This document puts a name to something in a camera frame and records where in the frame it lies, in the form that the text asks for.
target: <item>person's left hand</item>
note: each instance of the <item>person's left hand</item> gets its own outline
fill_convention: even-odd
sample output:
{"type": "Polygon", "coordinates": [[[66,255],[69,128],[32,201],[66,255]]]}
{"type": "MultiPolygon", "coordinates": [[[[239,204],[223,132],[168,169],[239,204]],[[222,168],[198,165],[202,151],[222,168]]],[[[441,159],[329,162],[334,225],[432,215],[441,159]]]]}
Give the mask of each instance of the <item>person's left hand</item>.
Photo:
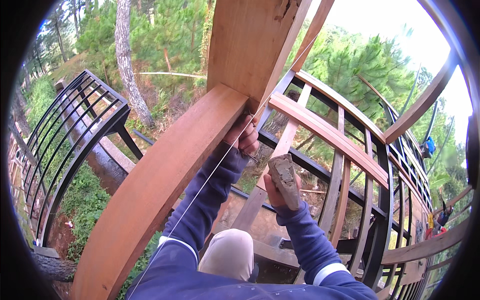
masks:
{"type": "Polygon", "coordinates": [[[243,152],[247,154],[256,151],[260,145],[257,141],[258,132],[253,127],[253,123],[256,123],[258,119],[257,117],[253,118],[253,121],[247,126],[250,120],[252,120],[251,115],[241,115],[223,138],[226,143],[230,145],[233,144],[235,148],[243,150],[243,152]],[[235,141],[245,126],[247,126],[247,129],[245,129],[240,138],[235,141]]]}

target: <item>person's right hand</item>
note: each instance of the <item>person's right hand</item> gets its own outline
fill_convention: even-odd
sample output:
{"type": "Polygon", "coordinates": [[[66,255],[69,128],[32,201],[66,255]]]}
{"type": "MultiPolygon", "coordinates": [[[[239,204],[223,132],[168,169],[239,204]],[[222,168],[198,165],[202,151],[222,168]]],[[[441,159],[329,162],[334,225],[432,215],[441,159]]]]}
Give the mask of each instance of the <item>person's right hand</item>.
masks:
{"type": "MultiPolygon", "coordinates": [[[[297,181],[297,189],[300,190],[301,179],[300,179],[300,176],[297,175],[297,173],[295,173],[295,180],[297,181]]],[[[270,204],[276,207],[287,205],[287,203],[285,202],[285,199],[283,199],[282,194],[280,193],[280,191],[272,181],[272,176],[270,176],[270,174],[264,175],[264,182],[265,182],[265,189],[267,190],[267,194],[268,194],[268,200],[270,200],[270,204]]]]}

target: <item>blue sweatshirt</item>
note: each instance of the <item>blue sweatshirt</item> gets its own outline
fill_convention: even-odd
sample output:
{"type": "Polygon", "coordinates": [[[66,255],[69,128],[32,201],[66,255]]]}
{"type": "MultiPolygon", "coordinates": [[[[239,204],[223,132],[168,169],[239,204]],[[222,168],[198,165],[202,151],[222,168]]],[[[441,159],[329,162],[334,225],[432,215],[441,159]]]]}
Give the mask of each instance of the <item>blue sweatshirt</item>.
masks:
{"type": "MultiPolygon", "coordinates": [[[[185,198],[165,225],[159,243],[159,246],[164,244],[161,251],[157,248],[152,254],[150,267],[130,299],[377,299],[341,263],[332,244],[310,216],[306,202],[301,203],[298,211],[291,211],[286,205],[275,207],[277,223],[287,227],[299,264],[306,272],[306,284],[253,284],[197,271],[198,252],[220,205],[227,200],[230,185],[240,178],[248,158],[232,148],[169,239],[167,236],[228,147],[220,143],[188,185],[185,198]]],[[[126,299],[142,274],[133,281],[126,299]]]]}

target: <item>curved wooden plank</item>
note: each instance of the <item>curved wooden plank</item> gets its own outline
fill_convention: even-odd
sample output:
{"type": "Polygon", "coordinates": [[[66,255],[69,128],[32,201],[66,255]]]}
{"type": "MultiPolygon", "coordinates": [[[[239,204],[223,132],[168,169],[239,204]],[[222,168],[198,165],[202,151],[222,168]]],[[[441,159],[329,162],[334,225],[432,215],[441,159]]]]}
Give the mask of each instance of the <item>curved wooden plank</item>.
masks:
{"type": "Polygon", "coordinates": [[[450,81],[456,66],[456,53],[455,51],[451,51],[447,61],[435,76],[432,83],[420,95],[417,101],[385,131],[385,141],[387,144],[393,143],[427,112],[450,81]]]}
{"type": "Polygon", "coordinates": [[[338,198],[338,209],[336,210],[335,222],[330,236],[330,241],[334,248],[338,244],[340,234],[342,233],[343,221],[345,220],[345,211],[347,210],[348,189],[350,182],[351,163],[348,159],[343,163],[342,187],[340,190],[340,197],[338,198]]]}
{"type": "Polygon", "coordinates": [[[114,299],[131,268],[248,97],[219,84],[137,163],[93,228],[73,281],[74,299],[114,299]]]}
{"type": "Polygon", "coordinates": [[[377,139],[379,139],[382,143],[385,143],[385,135],[380,128],[378,128],[377,125],[375,125],[367,116],[365,116],[358,108],[356,108],[355,105],[346,100],[342,95],[303,70],[297,72],[295,77],[306,83],[310,83],[314,89],[318,90],[320,93],[329,97],[335,103],[343,107],[345,111],[359,120],[360,123],[362,123],[377,139]]]}
{"type": "Polygon", "coordinates": [[[368,156],[349,138],[340,133],[326,121],[280,93],[272,95],[269,106],[281,111],[289,118],[293,118],[296,122],[323,139],[330,146],[338,149],[351,162],[355,163],[365,171],[367,175],[375,179],[375,181],[381,186],[388,189],[388,176],[385,170],[383,170],[371,156],[368,156]]]}
{"type": "MultiPolygon", "coordinates": [[[[345,123],[344,110],[339,106],[338,107],[338,123],[336,126],[338,131],[340,131],[341,133],[344,132],[344,123],[345,123]]],[[[325,234],[328,234],[328,231],[332,227],[332,219],[335,212],[336,201],[338,199],[338,189],[340,188],[340,179],[342,177],[342,163],[343,163],[342,153],[338,150],[335,150],[333,154],[332,172],[330,172],[330,182],[328,183],[327,195],[325,198],[324,206],[320,213],[320,218],[318,219],[318,226],[323,231],[325,231],[325,234]]]]}
{"type": "Polygon", "coordinates": [[[293,64],[292,70],[294,70],[295,72],[300,71],[305,60],[307,59],[308,53],[310,52],[313,44],[315,43],[314,40],[316,39],[317,34],[322,29],[334,1],[335,0],[322,0],[322,2],[320,2],[317,12],[313,17],[312,22],[308,27],[307,33],[305,34],[305,37],[301,42],[300,48],[295,55],[295,59],[293,60],[295,63],[293,64]]]}
{"type": "Polygon", "coordinates": [[[407,247],[387,250],[382,258],[383,265],[401,264],[429,257],[460,242],[468,227],[469,218],[444,234],[407,247]]]}

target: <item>curved metal frame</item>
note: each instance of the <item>curved metal frame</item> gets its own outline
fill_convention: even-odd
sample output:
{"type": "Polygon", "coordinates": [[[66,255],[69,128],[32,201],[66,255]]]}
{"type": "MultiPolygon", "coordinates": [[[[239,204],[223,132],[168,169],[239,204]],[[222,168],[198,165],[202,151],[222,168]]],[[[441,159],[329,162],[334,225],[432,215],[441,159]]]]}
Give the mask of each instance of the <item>curved metal frame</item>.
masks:
{"type": "Polygon", "coordinates": [[[142,158],[142,153],[135,145],[131,137],[126,133],[124,128],[124,123],[128,114],[130,113],[130,107],[128,106],[128,101],[107,86],[103,81],[98,79],[93,75],[89,70],[85,70],[75,79],[72,80],[53,100],[52,104],[48,107],[45,114],[40,119],[40,122],[36,125],[35,130],[33,131],[30,139],[27,142],[27,145],[30,147],[38,158],[38,164],[34,167],[33,172],[30,174],[32,165],[28,161],[25,161],[23,168],[23,173],[25,175],[24,185],[28,185],[25,201],[28,202],[28,198],[31,197],[30,191],[32,187],[35,188],[35,193],[32,198],[31,210],[29,213],[29,218],[36,218],[36,238],[40,237],[41,245],[46,246],[48,243],[48,234],[53,224],[58,206],[70,185],[73,177],[78,171],[80,165],[85,161],[87,155],[95,147],[95,145],[100,141],[100,139],[108,134],[118,132],[127,146],[132,150],[132,152],[137,156],[138,159],[142,158]],[[85,95],[84,91],[87,88],[92,88],[92,91],[85,95]],[[102,94],[90,104],[88,98],[92,96],[95,92],[102,92],[102,94]],[[80,101],[75,103],[75,100],[80,96],[80,101]],[[104,108],[98,115],[95,113],[93,108],[100,100],[109,97],[111,103],[104,108]],[[82,112],[82,104],[85,104],[86,109],[82,112]],[[116,108],[108,116],[107,119],[102,120],[101,118],[112,108],[116,108]],[[88,116],[87,114],[94,118],[90,125],[86,125],[84,117],[88,116]],[[67,127],[65,134],[62,136],[59,144],[53,150],[48,162],[45,164],[44,158],[46,156],[47,150],[51,148],[52,142],[59,136],[59,133],[62,132],[62,129],[67,127]],[[50,132],[54,132],[47,142],[45,149],[42,150],[42,145],[44,144],[47,135],[50,132]],[[39,195],[39,188],[44,184],[45,175],[50,168],[50,165],[53,159],[58,155],[58,151],[63,143],[69,139],[72,144],[68,153],[62,160],[62,163],[56,170],[55,175],[53,176],[52,181],[49,183],[47,191],[43,191],[43,195],[40,198],[43,198],[43,203],[41,205],[38,216],[35,216],[35,202],[37,196],[39,195]],[[83,143],[83,146],[78,150],[78,146],[83,143]],[[70,159],[72,153],[75,152],[75,157],[70,162],[68,168],[63,173],[62,178],[58,181],[59,175],[63,170],[65,164],[70,159]],[[45,169],[43,172],[40,171],[40,168],[45,164],[45,169]],[[55,192],[53,197],[50,198],[50,194],[55,187],[55,192]],[[46,220],[42,222],[42,217],[44,216],[44,210],[48,209],[46,220]],[[40,236],[40,227],[43,225],[43,230],[41,231],[40,236]]]}

